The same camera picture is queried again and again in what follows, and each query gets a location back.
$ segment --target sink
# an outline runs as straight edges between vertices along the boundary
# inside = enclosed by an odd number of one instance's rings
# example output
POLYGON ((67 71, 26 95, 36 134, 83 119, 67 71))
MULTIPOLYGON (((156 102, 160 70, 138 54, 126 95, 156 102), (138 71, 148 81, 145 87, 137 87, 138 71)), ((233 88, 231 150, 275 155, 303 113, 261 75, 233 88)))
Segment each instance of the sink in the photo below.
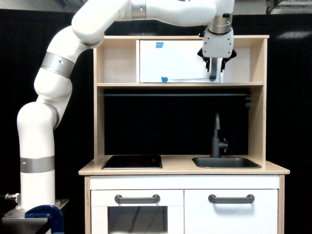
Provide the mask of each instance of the sink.
POLYGON ((202 168, 261 168, 260 165, 242 157, 195 157, 193 162, 202 168))

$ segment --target stovetop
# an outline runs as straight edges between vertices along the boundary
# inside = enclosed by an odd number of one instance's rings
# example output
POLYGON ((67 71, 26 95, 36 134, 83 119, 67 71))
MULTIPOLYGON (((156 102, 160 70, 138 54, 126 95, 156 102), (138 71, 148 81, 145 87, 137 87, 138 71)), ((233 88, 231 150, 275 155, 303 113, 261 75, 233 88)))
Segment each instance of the stovetop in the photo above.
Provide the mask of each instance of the stovetop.
POLYGON ((160 155, 114 155, 102 169, 162 169, 160 155))

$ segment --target cabinet door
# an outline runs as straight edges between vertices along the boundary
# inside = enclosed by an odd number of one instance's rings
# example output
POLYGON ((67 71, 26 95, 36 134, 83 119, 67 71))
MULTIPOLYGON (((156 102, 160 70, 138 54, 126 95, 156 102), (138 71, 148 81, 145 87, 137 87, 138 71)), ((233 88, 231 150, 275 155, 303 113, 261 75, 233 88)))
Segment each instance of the cabinet door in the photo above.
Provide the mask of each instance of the cabinet door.
POLYGON ((277 234, 277 198, 277 190, 186 190, 185 234, 277 234), (209 195, 254 201, 215 204, 209 195))
POLYGON ((92 234, 183 234, 183 203, 183 190, 91 191, 92 234))

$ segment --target cable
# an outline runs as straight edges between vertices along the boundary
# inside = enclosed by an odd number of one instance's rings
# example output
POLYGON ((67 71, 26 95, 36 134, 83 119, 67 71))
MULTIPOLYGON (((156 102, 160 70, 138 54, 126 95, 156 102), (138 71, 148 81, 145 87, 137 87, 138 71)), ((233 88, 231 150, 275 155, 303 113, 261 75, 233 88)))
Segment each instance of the cable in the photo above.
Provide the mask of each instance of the cable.
POLYGON ((148 231, 149 228, 151 227, 151 225, 152 225, 152 223, 153 223, 154 219, 156 218, 156 215, 157 215, 157 213, 158 213, 158 211, 159 211, 159 208, 160 208, 160 206, 158 207, 158 209, 157 209, 157 211, 156 211, 156 213, 155 213, 155 215, 154 215, 154 218, 153 218, 153 220, 151 221, 151 224, 148 226, 148 228, 147 228, 147 230, 146 230, 145 233, 147 233, 147 231, 148 231))
POLYGON ((137 221, 137 216, 138 216, 138 213, 140 212, 140 209, 141 209, 141 207, 138 206, 137 210, 136 210, 136 214, 135 214, 134 218, 132 219, 132 225, 131 225, 131 228, 128 230, 128 233, 132 233, 133 228, 135 227, 135 224, 136 224, 136 221, 137 221))

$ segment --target toy kitchen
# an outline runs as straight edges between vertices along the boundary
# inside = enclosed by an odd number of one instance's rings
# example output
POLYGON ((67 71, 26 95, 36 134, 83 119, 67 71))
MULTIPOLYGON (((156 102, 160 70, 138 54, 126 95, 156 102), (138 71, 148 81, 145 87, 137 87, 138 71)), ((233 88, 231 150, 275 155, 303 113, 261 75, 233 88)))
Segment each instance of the toy kitchen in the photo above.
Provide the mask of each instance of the toy kitchen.
POLYGON ((224 69, 197 55, 199 37, 105 37, 94 160, 79 171, 87 234, 284 233, 290 171, 266 160, 268 39, 234 36, 224 69))

